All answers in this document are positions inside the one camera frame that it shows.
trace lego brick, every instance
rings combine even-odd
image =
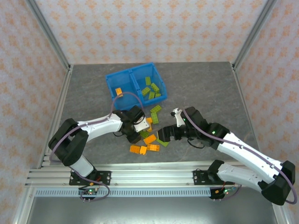
[[[147,147],[146,147],[146,146],[141,146],[140,151],[139,151],[139,154],[141,154],[141,155],[145,155],[145,154],[146,154],[146,150],[147,150]]]
[[[149,144],[147,150],[159,152],[160,151],[160,146],[159,145]]]
[[[150,86],[155,91],[155,93],[159,93],[160,92],[160,89],[159,89],[159,87],[157,87],[156,84],[152,83]]]
[[[145,131],[140,131],[139,134],[144,138],[147,138],[150,135],[148,132]]]
[[[153,109],[150,110],[151,113],[158,113],[162,107],[160,105],[155,106]]]
[[[155,93],[154,92],[149,92],[149,99],[155,98]]]
[[[142,90],[142,95],[143,95],[143,96],[146,96],[149,92],[150,92],[150,88],[149,88],[149,87],[145,87],[145,88]]]
[[[153,119],[152,118],[146,118],[146,121],[148,122],[148,124],[153,123]]]
[[[116,88],[115,91],[116,91],[117,95],[121,95],[122,94],[121,88]]]
[[[153,124],[158,124],[159,123],[158,116],[157,116],[156,113],[151,113],[150,116],[153,119]]]
[[[151,84],[150,77],[145,77],[145,84],[146,85],[150,85]]]
[[[155,135],[152,134],[152,135],[150,135],[149,137],[143,139],[143,141],[144,141],[144,143],[145,143],[146,145],[148,145],[148,144],[152,143],[153,141],[155,141],[156,139],[157,139],[157,138],[155,137]]]
[[[149,124],[149,129],[147,130],[148,132],[152,132],[153,128],[151,127],[151,123]]]
[[[136,145],[131,145],[130,146],[130,152],[138,154],[139,151],[140,151],[140,146],[136,146]]]
[[[164,142],[164,141],[161,141],[160,139],[157,139],[156,141],[159,142],[164,147],[167,147],[169,144],[169,142]]]

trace wallpaper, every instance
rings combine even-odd
[[[233,62],[266,0],[37,0],[69,63]]]
[[[0,2],[0,223],[11,224],[37,166],[65,69],[25,0]]]
[[[277,1],[238,75],[261,151],[296,165],[295,188],[299,193],[297,2]],[[298,204],[289,205],[296,220],[299,218]]]

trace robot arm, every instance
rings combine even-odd
[[[69,138],[66,138],[55,151],[59,160],[90,180],[96,179],[97,170],[82,155],[86,143],[96,137],[111,132],[121,132],[132,144],[141,140],[139,132],[149,128],[144,112],[137,106],[129,111],[113,111],[110,117],[79,121],[67,119],[49,141],[49,148],[55,145],[73,128],[81,126]]]
[[[179,110],[178,108],[171,112],[171,115],[176,118],[177,124],[160,129],[158,131],[160,140],[170,141],[171,138],[180,140],[183,137],[188,139],[198,139],[203,145],[230,155],[251,170],[233,167],[223,161],[216,160],[208,169],[206,176],[212,183],[219,184],[220,182],[234,182],[245,185],[261,192],[262,195],[272,203],[278,205],[284,204],[291,187],[286,179],[274,169],[274,166],[281,170],[291,183],[294,184],[294,164],[289,161],[281,163],[280,161],[272,159],[241,141],[224,126],[218,123],[207,123],[200,112],[194,107],[187,108],[185,112],[193,123],[195,123],[201,130],[224,141],[219,141],[203,135],[189,122],[186,115],[182,113],[182,110]],[[241,147],[227,143],[225,140],[236,142],[241,145]],[[244,147],[249,148],[255,154],[245,150]],[[256,154],[265,158],[273,165],[270,166]]]

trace gray floor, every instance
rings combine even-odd
[[[67,92],[61,121],[90,120],[107,115],[112,103],[105,75],[138,64],[75,65]],[[167,88],[168,98],[159,103],[159,124],[153,133],[164,126],[175,124],[170,111],[174,108],[194,106],[208,122],[218,122],[234,132],[240,139],[257,149],[251,132],[234,75],[228,62],[216,63],[155,63]],[[153,106],[146,107],[147,115]],[[88,142],[84,155],[93,164],[134,162],[175,162],[230,160],[231,157],[211,148],[196,149],[186,139],[172,141],[160,152],[147,152],[145,156],[129,152],[130,143],[112,133]]]
[[[27,224],[276,224],[272,204],[243,188],[223,202],[207,197],[37,197]]]

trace orange lego brick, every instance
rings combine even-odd
[[[131,145],[130,146],[130,152],[138,154],[139,151],[140,151],[140,146],[136,146],[136,145]]]
[[[117,95],[121,95],[122,94],[121,88],[116,88],[115,91],[116,91]]]
[[[148,145],[148,144],[152,143],[153,141],[155,141],[156,139],[157,139],[157,138],[155,137],[155,135],[152,134],[152,135],[150,135],[149,137],[143,139],[143,141],[144,141],[144,143],[145,143],[146,145]]]
[[[145,155],[146,154],[146,150],[147,150],[146,146],[141,146],[139,154]]]
[[[153,123],[153,119],[152,119],[152,118],[146,118],[146,121],[147,121],[149,124]]]
[[[149,129],[147,130],[148,132],[151,132],[153,128],[151,127],[151,124],[149,124]]]
[[[149,144],[147,150],[159,152],[160,151],[160,146],[159,145]]]

